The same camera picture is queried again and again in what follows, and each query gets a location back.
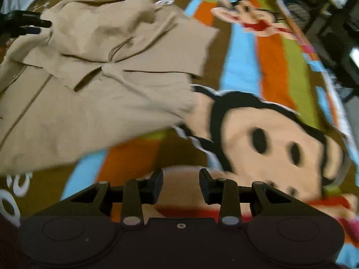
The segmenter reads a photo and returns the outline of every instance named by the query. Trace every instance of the beige garment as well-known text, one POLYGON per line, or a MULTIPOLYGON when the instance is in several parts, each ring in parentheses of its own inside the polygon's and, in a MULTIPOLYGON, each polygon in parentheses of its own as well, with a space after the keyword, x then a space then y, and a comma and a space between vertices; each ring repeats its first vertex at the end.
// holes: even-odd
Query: beige garment
POLYGON ((73 163, 182 121, 216 30, 152 0, 64 0, 0 67, 0 174, 73 163))

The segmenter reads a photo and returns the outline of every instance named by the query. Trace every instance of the beige hoodie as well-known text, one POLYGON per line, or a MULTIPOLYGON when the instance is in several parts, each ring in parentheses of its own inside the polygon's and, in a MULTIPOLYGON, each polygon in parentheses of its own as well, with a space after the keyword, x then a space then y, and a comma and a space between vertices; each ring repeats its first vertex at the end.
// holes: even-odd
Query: beige hoodie
POLYGON ((64 0, 0 67, 0 174, 73 163, 182 121, 214 28, 152 0, 64 0))

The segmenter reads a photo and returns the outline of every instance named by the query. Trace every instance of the colorful blanket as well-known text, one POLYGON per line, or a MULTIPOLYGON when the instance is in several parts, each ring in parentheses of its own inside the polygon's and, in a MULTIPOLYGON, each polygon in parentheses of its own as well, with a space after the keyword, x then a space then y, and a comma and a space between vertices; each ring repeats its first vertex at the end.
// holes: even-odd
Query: colorful blanket
MULTIPOLYGON (((57 1, 43 0, 34 8, 57 1)), ((357 151, 330 79, 283 2, 156 1, 175 3, 219 29, 203 78, 193 80, 193 112, 180 126, 88 155, 76 165, 0 179, 0 212, 19 224, 96 181, 123 185, 155 168, 187 165, 180 168, 184 173, 167 173, 161 199, 146 207, 147 215, 216 218, 218 207, 204 206, 198 195, 197 167, 209 166, 240 185, 268 182, 336 217, 346 231, 338 263, 354 268, 357 151), (185 193, 176 197, 179 187, 185 193)), ((119 208, 114 206, 114 220, 119 208)))

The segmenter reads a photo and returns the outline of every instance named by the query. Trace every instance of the bright light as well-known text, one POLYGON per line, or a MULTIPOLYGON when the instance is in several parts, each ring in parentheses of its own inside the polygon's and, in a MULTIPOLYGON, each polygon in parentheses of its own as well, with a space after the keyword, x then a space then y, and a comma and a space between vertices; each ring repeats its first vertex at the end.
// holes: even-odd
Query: bright light
POLYGON ((354 47, 351 49, 351 52, 349 54, 349 56, 351 57, 351 59, 353 60, 353 62, 357 65, 357 67, 359 68, 359 48, 354 47))

